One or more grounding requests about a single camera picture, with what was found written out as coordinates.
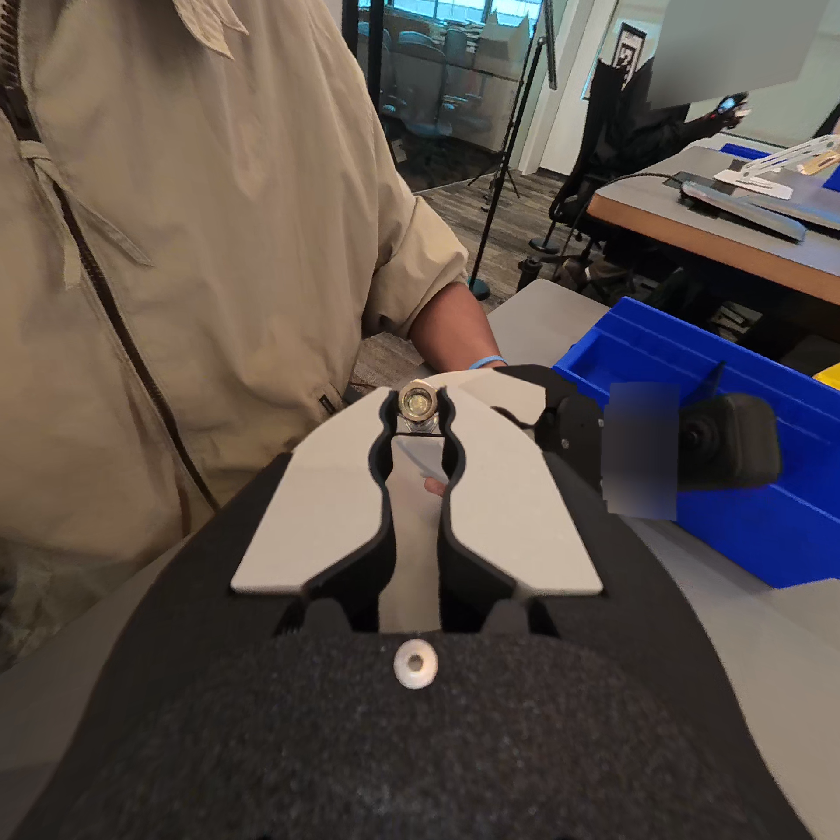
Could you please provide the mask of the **studio light on tripod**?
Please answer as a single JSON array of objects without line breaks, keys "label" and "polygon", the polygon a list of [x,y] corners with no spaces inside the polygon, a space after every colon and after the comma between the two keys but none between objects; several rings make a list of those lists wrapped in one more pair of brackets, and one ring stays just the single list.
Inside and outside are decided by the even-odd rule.
[{"label": "studio light on tripod", "polygon": [[549,88],[556,90],[558,85],[555,18],[554,2],[541,1],[537,23],[532,31],[522,62],[501,149],[494,153],[491,162],[483,170],[466,182],[466,185],[471,187],[481,178],[490,175],[489,185],[486,187],[484,197],[481,200],[482,205],[486,208],[485,213],[489,212],[491,190],[497,186],[501,187],[504,182],[510,183],[516,196],[520,195],[510,169],[517,152],[522,151],[520,146],[523,142],[520,141],[520,138],[525,137],[528,132],[529,121],[532,117],[529,110],[532,90],[536,86],[540,67],[545,69],[545,77],[549,83]]}]

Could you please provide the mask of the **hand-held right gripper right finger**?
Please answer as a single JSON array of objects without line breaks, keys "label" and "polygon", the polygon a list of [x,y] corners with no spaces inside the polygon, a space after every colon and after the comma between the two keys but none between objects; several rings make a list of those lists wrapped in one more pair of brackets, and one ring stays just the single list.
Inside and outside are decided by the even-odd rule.
[{"label": "hand-held right gripper right finger", "polygon": [[546,454],[509,412],[438,390],[448,476],[438,527],[442,614],[482,621],[497,602],[598,596],[600,575]]}]

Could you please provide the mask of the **person's left forearm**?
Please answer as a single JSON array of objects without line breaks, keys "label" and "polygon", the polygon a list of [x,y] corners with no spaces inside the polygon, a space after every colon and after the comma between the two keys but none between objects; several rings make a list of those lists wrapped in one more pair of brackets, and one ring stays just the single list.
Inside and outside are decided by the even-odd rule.
[{"label": "person's left forearm", "polygon": [[466,285],[467,251],[424,199],[401,182],[382,189],[377,257],[364,332],[409,341],[436,372],[467,371],[501,355],[487,315]]}]

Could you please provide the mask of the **blue plastic bin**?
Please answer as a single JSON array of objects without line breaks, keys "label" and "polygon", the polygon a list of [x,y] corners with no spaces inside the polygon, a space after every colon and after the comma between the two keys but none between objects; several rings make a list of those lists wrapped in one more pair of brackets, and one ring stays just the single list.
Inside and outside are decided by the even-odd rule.
[{"label": "blue plastic bin", "polygon": [[838,391],[627,297],[554,369],[604,406],[615,383],[673,384],[686,399],[720,361],[717,393],[772,406],[782,475],[757,489],[680,492],[677,524],[773,588],[837,579]]}]

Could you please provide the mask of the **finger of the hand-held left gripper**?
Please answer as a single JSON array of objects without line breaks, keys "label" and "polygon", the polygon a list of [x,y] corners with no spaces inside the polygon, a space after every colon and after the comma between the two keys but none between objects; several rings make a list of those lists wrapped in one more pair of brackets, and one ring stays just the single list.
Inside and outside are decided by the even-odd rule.
[{"label": "finger of the hand-held left gripper", "polygon": [[444,440],[440,436],[396,436],[392,447],[399,450],[423,480],[447,484],[443,468]]},{"label": "finger of the hand-held left gripper", "polygon": [[510,375],[508,367],[432,374],[429,384],[435,389],[458,388],[489,407],[504,409],[530,427],[538,422],[547,406],[544,387]]}]

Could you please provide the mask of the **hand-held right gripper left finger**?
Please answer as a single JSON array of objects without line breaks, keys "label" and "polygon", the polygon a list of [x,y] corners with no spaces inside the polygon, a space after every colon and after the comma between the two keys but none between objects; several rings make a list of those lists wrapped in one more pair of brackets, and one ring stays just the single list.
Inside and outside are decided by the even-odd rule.
[{"label": "hand-held right gripper left finger", "polygon": [[234,573],[238,595],[333,599],[369,625],[396,567],[386,481],[397,393],[381,387],[315,429],[292,453]]}]

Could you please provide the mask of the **meeting room chairs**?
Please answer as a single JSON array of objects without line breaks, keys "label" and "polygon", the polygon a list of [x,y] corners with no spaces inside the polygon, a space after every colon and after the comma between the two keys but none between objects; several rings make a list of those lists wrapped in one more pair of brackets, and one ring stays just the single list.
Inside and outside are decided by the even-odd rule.
[{"label": "meeting room chairs", "polygon": [[407,132],[438,140],[490,131],[482,97],[460,88],[471,72],[464,29],[448,28],[441,45],[429,35],[404,30],[385,51],[383,68],[380,114]]}]

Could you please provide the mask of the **cardboard box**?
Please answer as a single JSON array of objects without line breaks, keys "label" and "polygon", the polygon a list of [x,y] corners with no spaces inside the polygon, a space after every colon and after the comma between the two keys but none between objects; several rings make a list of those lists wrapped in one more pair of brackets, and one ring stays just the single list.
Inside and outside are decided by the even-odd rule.
[{"label": "cardboard box", "polygon": [[478,40],[474,68],[510,81],[519,79],[531,36],[528,15],[516,17],[491,12]]}]

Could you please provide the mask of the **grey closed laptop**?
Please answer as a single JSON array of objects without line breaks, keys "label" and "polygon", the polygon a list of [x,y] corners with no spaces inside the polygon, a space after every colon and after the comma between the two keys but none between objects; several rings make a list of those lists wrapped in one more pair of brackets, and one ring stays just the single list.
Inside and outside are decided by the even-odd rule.
[{"label": "grey closed laptop", "polygon": [[713,208],[740,223],[798,245],[804,243],[808,232],[839,237],[838,214],[788,199],[762,194],[732,196],[693,181],[681,183],[679,192],[689,203]]}]

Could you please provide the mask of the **wooden-edged table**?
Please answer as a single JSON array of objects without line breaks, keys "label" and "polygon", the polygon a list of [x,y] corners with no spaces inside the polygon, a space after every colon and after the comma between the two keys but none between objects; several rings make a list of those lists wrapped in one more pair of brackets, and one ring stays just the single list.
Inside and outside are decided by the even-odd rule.
[{"label": "wooden-edged table", "polygon": [[690,146],[657,166],[596,191],[589,215],[735,270],[833,305],[839,303],[838,238],[809,229],[801,243],[747,227],[738,219],[700,213],[666,180],[679,172],[711,178],[728,168],[729,154]]}]

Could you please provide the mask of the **steel hex nut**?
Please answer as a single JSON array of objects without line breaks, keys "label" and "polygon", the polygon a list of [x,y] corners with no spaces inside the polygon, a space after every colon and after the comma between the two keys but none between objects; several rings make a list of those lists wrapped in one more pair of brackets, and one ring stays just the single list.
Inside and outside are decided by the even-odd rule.
[{"label": "steel hex nut", "polygon": [[398,394],[398,408],[408,423],[426,423],[438,412],[437,389],[423,380],[410,381]]}]

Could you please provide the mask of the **black office chair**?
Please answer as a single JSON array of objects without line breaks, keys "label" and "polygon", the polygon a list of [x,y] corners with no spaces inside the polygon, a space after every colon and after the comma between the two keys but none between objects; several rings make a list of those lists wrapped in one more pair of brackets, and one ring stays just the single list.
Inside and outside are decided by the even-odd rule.
[{"label": "black office chair", "polygon": [[529,241],[530,248],[538,255],[529,256],[518,263],[521,274],[517,291],[533,283],[538,278],[542,266],[561,262],[561,248],[550,243],[554,229],[561,224],[569,229],[569,236],[572,236],[576,231],[574,220],[589,201],[589,197],[584,196],[584,193],[590,186],[604,183],[591,175],[590,163],[601,132],[621,95],[623,80],[624,70],[621,68],[607,65],[600,60],[595,62],[579,153],[571,174],[562,183],[549,206],[550,226],[546,235]]}]

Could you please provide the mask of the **printed tag board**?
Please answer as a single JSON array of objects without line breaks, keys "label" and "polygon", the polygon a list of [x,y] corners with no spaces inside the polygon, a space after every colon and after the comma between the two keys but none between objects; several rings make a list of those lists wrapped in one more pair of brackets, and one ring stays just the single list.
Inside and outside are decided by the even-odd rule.
[{"label": "printed tag board", "polygon": [[622,88],[635,74],[646,45],[648,33],[627,21],[622,21],[617,30],[617,39],[612,55],[612,67],[619,72]]}]

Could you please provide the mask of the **wooden board document stand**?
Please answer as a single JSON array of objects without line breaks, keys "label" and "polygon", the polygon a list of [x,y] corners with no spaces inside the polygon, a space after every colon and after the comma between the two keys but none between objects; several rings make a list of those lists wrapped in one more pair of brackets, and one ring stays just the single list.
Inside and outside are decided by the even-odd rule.
[{"label": "wooden board document stand", "polygon": [[748,161],[740,169],[726,169],[714,175],[714,179],[751,193],[790,200],[793,188],[769,180],[769,174],[783,170],[796,171],[803,176],[819,175],[839,161],[838,134],[824,134],[799,143],[793,147]]}]

